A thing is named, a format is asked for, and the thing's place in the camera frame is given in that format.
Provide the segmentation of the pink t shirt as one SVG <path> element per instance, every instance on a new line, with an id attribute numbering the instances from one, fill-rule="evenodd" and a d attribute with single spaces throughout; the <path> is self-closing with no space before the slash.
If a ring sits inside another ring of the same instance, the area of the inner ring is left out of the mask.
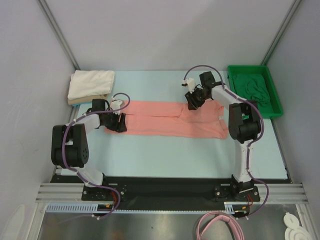
<path id="1" fill-rule="evenodd" d="M 212 99 L 197 110 L 189 110 L 182 102 L 131 101 L 123 112 L 127 131 L 122 135 L 201 139 L 226 139 L 229 135 L 224 107 Z"/>

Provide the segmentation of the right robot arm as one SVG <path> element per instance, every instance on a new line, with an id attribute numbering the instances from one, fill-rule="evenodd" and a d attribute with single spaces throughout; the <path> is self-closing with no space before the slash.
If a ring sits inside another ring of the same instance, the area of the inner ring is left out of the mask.
<path id="1" fill-rule="evenodd" d="M 250 170 L 250 153 L 264 131 L 258 105 L 233 93 L 223 80 L 216 81 L 210 71 L 200 74 L 199 78 L 200 85 L 196 85 L 192 78 L 184 77 L 182 81 L 182 86 L 188 88 L 185 94 L 188 109 L 197 110 L 211 99 L 228 110 L 228 132 L 235 141 L 235 170 L 227 196 L 237 201 L 245 200 L 255 187 Z"/>

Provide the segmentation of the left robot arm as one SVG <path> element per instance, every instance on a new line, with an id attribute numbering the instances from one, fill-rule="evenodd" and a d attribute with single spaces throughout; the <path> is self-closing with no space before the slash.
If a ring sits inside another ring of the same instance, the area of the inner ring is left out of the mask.
<path id="1" fill-rule="evenodd" d="M 90 158 L 87 134 L 105 127 L 114 133 L 127 131 L 126 114 L 122 110 L 126 103 L 121 99 L 94 99 L 91 107 L 69 124 L 52 128 L 51 161 L 54 165 L 75 173 L 100 200 L 110 196 L 111 188 L 104 184 L 104 174 L 87 166 Z"/>

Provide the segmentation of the tan folded t shirt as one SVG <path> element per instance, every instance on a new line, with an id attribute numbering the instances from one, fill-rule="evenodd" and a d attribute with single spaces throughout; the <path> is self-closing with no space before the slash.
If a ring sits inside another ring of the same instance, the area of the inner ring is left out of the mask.
<path id="1" fill-rule="evenodd" d="M 95 99 L 107 99 L 107 94 L 102 94 L 102 95 L 92 95 L 92 96 L 85 96 L 85 97 L 80 97 L 76 99 L 67 99 L 67 103 L 72 106 L 72 104 L 77 104 L 77 103 L 84 103 L 84 102 L 90 102 Z"/>

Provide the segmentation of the light blue folded t shirt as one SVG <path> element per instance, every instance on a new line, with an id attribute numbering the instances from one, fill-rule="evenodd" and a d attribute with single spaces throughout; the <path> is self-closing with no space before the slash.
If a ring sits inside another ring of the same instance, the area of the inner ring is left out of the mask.
<path id="1" fill-rule="evenodd" d="M 87 101 L 87 102 L 81 102 L 81 103 L 75 103 L 75 104 L 72 104 L 73 107 L 77 107 L 77 106 L 80 106 L 80 105 L 87 105 L 87 104 L 102 104 L 104 103 L 105 104 L 105 100 L 103 99 L 94 99 L 92 101 Z"/>

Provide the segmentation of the white folded t shirt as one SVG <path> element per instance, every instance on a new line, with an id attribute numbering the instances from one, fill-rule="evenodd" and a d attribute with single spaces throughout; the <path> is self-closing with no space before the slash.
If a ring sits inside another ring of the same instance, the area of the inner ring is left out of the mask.
<path id="1" fill-rule="evenodd" d="M 115 80 L 113 70 L 76 70 L 70 77 L 69 100 L 110 94 Z"/>

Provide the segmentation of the green t shirt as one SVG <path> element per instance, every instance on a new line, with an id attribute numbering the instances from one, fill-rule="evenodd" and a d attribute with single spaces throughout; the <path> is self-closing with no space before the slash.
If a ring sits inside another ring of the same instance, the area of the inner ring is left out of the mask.
<path id="1" fill-rule="evenodd" d="M 261 74 L 236 74 L 232 79 L 238 96 L 256 101 L 261 113 L 273 111 L 271 97 Z"/>

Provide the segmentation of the green plastic tray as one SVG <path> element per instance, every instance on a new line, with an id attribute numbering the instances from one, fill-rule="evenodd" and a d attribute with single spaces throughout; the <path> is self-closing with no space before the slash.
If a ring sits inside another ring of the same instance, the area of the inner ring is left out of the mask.
<path id="1" fill-rule="evenodd" d="M 260 112 L 264 119 L 274 119 L 283 115 L 284 111 L 281 105 L 280 98 L 278 96 L 275 84 L 273 82 L 271 73 L 265 65 L 229 65 L 228 80 L 230 89 L 235 93 L 233 77 L 237 74 L 259 74 L 262 75 L 265 81 L 266 88 L 270 95 L 270 102 L 272 106 L 272 112 Z"/>

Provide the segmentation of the white plastic discs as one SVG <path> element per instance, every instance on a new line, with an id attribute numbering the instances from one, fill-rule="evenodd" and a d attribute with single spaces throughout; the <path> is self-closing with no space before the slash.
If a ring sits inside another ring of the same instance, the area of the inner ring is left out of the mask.
<path id="1" fill-rule="evenodd" d="M 311 240 L 312 237 L 307 230 L 300 226 L 298 218 L 286 212 L 283 217 L 283 222 L 286 226 L 284 233 L 285 240 Z"/>

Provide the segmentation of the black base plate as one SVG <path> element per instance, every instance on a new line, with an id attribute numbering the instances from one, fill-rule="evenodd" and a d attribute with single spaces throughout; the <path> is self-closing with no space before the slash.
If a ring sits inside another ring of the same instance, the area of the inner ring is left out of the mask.
<path id="1" fill-rule="evenodd" d="M 119 210 L 133 211 L 210 211 L 223 210 L 224 202 L 251 205 L 263 199 L 266 187 L 238 192 L 230 178 L 111 177 L 101 187 L 82 186 L 80 200 L 100 204 L 119 203 Z"/>

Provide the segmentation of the aluminium frame rail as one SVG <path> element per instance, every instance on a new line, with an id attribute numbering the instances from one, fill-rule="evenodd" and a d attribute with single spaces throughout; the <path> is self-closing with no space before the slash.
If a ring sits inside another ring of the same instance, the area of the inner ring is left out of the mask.
<path id="1" fill-rule="evenodd" d="M 83 183 L 42 183 L 35 201 L 37 203 L 80 203 Z M 302 184 L 270 184 L 268 204 L 307 204 Z"/>

